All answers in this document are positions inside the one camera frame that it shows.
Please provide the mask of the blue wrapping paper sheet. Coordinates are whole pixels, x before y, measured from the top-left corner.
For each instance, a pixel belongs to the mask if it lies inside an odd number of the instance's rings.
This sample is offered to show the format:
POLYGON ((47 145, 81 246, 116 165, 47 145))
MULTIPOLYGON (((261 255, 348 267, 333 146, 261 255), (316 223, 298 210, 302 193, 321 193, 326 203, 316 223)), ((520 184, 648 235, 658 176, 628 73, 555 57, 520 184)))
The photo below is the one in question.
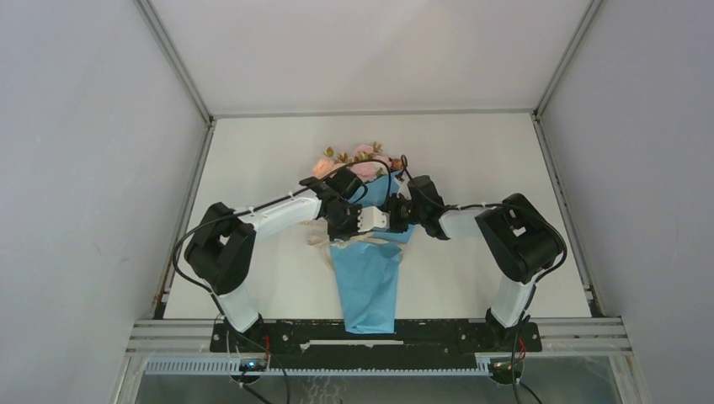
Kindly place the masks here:
POLYGON ((405 232, 377 231, 364 241, 353 238, 329 245, 345 331, 358 335, 395 331, 398 268, 402 248, 414 226, 405 232))

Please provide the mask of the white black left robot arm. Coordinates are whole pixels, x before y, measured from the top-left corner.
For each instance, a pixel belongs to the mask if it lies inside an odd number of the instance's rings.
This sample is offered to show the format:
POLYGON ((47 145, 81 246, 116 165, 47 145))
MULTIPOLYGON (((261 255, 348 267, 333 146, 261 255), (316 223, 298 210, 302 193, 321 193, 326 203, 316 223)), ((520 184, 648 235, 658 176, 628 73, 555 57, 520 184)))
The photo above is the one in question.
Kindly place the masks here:
POLYGON ((240 349, 254 350, 264 337, 257 323, 262 317, 245 285, 256 243, 303 221, 348 224, 357 215, 351 199, 365 188, 356 174, 339 168, 324 178, 304 178, 298 189, 258 206, 236 210, 217 202, 177 242, 196 284, 208 291, 240 349))

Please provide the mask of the pink fake rose stem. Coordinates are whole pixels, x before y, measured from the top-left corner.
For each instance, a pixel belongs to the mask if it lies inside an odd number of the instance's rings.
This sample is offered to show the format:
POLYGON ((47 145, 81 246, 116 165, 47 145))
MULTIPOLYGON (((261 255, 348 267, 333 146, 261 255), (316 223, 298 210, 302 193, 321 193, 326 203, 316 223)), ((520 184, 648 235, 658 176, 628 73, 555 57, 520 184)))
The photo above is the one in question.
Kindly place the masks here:
POLYGON ((322 157, 318 159, 313 166, 312 175, 316 178, 324 178, 342 165, 343 156, 332 147, 328 147, 322 153, 322 157))
POLYGON ((392 168, 391 158, 383 153, 382 144, 377 142, 357 146, 352 161, 355 165, 350 170, 364 182, 376 180, 392 168))

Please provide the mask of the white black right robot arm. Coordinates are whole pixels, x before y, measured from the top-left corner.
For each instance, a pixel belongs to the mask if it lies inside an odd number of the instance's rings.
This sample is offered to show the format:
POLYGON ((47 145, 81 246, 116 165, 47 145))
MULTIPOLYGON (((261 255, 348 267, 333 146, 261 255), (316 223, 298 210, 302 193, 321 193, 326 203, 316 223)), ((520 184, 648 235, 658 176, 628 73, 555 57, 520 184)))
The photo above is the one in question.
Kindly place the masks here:
POLYGON ((510 349, 520 339, 519 326, 527 317, 538 283, 567 259, 562 234, 520 193, 498 203, 448 205, 427 175, 410 178, 380 210, 387 230, 400 232, 421 226, 427 235, 447 241, 481 237, 501 278, 495 301, 487 311, 487 339, 498 350, 510 349))

